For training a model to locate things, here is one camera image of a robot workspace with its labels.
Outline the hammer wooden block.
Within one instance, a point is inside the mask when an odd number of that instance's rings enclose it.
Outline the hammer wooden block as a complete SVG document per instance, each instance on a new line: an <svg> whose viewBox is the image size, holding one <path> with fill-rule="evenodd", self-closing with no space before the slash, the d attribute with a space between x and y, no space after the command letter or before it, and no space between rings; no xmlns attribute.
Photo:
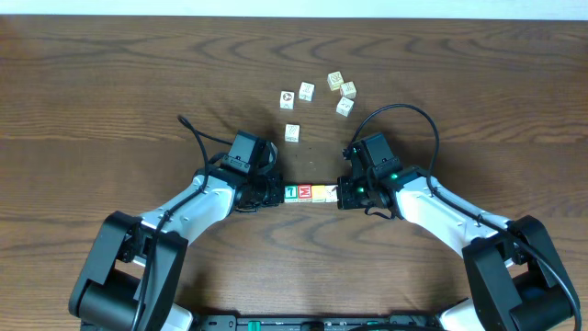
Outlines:
<svg viewBox="0 0 588 331"><path fill-rule="evenodd" d="M337 202L338 195L337 195L337 185L326 185L325 186L325 201L328 203Z"/></svg>

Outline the W wooden block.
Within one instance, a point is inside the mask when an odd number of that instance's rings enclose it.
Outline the W wooden block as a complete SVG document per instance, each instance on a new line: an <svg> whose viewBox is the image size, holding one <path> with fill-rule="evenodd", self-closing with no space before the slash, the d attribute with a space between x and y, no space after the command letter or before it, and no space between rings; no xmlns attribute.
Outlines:
<svg viewBox="0 0 588 331"><path fill-rule="evenodd" d="M285 141L298 143L300 141L300 125L287 124L285 127Z"/></svg>

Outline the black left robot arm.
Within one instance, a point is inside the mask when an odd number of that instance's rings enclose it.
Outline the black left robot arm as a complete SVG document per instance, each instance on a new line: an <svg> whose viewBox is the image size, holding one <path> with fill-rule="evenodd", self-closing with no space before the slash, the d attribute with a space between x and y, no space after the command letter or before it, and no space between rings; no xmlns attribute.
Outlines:
<svg viewBox="0 0 588 331"><path fill-rule="evenodd" d="M73 287L69 313L84 330L188 330L193 314L174 302L188 247L235 211L284 200L276 146L236 134L228 153L206 160L189 186L138 216L121 211L102 223Z"/></svg>

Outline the ball A wooden block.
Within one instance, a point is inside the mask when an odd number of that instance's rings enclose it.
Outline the ball A wooden block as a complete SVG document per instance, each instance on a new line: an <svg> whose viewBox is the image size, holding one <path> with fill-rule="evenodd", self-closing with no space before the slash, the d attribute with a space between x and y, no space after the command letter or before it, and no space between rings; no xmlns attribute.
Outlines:
<svg viewBox="0 0 588 331"><path fill-rule="evenodd" d="M294 100L295 100L295 93L294 92L282 91L280 93L279 104L280 104L281 108L293 109L294 108Z"/></svg>

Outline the green 7 wooden block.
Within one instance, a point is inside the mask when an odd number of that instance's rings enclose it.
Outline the green 7 wooden block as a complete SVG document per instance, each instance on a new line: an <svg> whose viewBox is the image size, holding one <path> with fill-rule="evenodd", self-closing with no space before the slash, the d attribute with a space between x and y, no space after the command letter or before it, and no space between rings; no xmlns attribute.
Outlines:
<svg viewBox="0 0 588 331"><path fill-rule="evenodd" d="M299 190L296 185L287 185L284 190L284 202L295 203L299 201Z"/></svg>

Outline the yellow side wooden block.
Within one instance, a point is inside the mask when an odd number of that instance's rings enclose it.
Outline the yellow side wooden block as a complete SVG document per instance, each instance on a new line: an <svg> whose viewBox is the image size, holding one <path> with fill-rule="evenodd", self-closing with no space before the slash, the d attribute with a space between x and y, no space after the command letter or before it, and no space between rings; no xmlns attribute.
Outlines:
<svg viewBox="0 0 588 331"><path fill-rule="evenodd" d="M338 90L344 82L345 80L339 71L327 75L327 84L331 91Z"/></svg>

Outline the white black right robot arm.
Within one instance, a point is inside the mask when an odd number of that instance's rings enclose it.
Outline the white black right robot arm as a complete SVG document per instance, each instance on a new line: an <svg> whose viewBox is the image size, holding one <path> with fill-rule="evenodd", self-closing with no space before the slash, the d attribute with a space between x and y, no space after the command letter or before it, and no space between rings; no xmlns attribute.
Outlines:
<svg viewBox="0 0 588 331"><path fill-rule="evenodd" d="M343 150L352 173L337 180L341 210L374 209L421 226L455 251L470 297L436 314L444 330L549 330L571 318L578 297L542 222L492 214L447 190L430 172L405 166L380 133Z"/></svg>

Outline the green N wooden block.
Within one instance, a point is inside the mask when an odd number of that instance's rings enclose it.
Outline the green N wooden block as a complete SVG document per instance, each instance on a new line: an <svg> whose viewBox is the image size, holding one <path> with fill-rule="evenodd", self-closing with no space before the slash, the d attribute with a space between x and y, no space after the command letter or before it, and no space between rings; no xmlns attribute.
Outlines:
<svg viewBox="0 0 588 331"><path fill-rule="evenodd" d="M348 117L354 107L354 104L355 102L353 99L341 97L336 105L335 111L340 115Z"/></svg>

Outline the red side wooden block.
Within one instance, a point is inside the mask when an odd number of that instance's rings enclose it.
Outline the red side wooden block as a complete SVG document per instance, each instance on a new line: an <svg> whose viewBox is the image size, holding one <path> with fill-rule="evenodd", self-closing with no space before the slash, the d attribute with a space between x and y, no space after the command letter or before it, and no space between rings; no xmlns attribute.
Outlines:
<svg viewBox="0 0 588 331"><path fill-rule="evenodd" d="M357 94L357 90L353 82L346 82L341 84L339 90L342 97L349 99L354 99Z"/></svg>

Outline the yellow top wooden block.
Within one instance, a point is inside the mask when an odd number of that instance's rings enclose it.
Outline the yellow top wooden block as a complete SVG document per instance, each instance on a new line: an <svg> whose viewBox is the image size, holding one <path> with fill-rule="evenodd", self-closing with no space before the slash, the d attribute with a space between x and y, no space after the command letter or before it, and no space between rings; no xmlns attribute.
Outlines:
<svg viewBox="0 0 588 331"><path fill-rule="evenodd" d="M327 191L325 185L312 185L311 186L311 201L313 203L326 202Z"/></svg>

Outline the red M wooden block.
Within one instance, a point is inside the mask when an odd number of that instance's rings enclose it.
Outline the red M wooden block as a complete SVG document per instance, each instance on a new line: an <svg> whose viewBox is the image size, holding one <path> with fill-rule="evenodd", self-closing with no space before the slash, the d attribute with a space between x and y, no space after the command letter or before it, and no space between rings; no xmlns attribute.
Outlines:
<svg viewBox="0 0 588 331"><path fill-rule="evenodd" d="M298 202L312 202L312 185L298 185Z"/></svg>

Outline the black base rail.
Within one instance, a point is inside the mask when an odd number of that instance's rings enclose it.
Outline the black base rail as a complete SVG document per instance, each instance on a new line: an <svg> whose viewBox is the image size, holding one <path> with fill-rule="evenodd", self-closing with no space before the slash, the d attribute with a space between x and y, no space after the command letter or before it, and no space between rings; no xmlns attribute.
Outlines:
<svg viewBox="0 0 588 331"><path fill-rule="evenodd" d="M198 315L190 331L345 331L365 325L384 325L385 330L443 330L433 314L391 315Z"/></svg>

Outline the umbrella wooden block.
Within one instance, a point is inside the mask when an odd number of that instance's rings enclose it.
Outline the umbrella wooden block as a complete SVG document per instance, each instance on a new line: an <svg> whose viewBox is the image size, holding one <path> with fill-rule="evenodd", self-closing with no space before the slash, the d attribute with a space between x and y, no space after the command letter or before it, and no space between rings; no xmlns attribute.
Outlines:
<svg viewBox="0 0 588 331"><path fill-rule="evenodd" d="M299 99L305 101L312 101L315 91L315 85L307 82L300 84Z"/></svg>

